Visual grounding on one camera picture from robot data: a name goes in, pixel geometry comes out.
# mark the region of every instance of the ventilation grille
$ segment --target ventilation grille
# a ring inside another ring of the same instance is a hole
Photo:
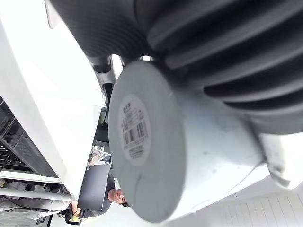
[[[0,171],[4,168],[28,172],[32,171],[0,141]]]

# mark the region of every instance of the cable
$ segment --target cable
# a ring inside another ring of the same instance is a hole
[[[13,202],[11,199],[7,198],[6,196],[3,196],[3,198],[4,198],[4,199],[7,199],[8,201],[10,201],[10,202],[14,203],[15,205],[17,205],[17,206],[19,206],[19,207],[22,207],[23,209],[28,209],[28,210],[31,210],[31,208],[30,208],[30,207],[24,207],[24,206],[21,206],[21,205],[19,205],[19,204],[15,203],[15,202]]]
[[[24,208],[17,208],[17,207],[0,207],[0,208],[24,209]]]
[[[62,212],[62,210],[49,210],[49,209],[41,209],[41,208],[36,208],[36,207],[24,207],[21,206],[17,203],[15,203],[14,201],[12,201],[11,199],[7,198],[6,196],[3,196],[4,199],[9,200],[11,203],[19,206],[20,208],[13,208],[13,207],[0,207],[0,208],[12,208],[12,209],[26,209],[26,210],[31,210],[31,211],[38,211],[38,212],[53,212],[53,213],[60,213]]]

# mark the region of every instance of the hand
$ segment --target hand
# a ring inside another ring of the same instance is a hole
[[[71,204],[71,209],[72,212],[74,214],[74,216],[79,217],[80,213],[81,213],[81,208],[78,208],[78,202],[77,201],[70,201]]]

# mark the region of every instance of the barcode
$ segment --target barcode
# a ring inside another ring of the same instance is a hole
[[[145,121],[137,124],[130,131],[124,133],[124,144],[127,145],[143,136],[147,136]]]

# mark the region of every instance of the metal bracket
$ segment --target metal bracket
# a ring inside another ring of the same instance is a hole
[[[303,132],[289,135],[261,134],[268,170],[276,184],[294,189],[303,181]]]
[[[95,69],[95,74],[98,80],[98,83],[100,87],[102,88],[102,92],[105,94],[103,86],[105,84],[115,84],[116,82],[116,75],[114,72],[114,67],[113,67],[113,57],[110,56],[108,58],[108,66],[110,67],[110,70],[108,72],[97,72]]]

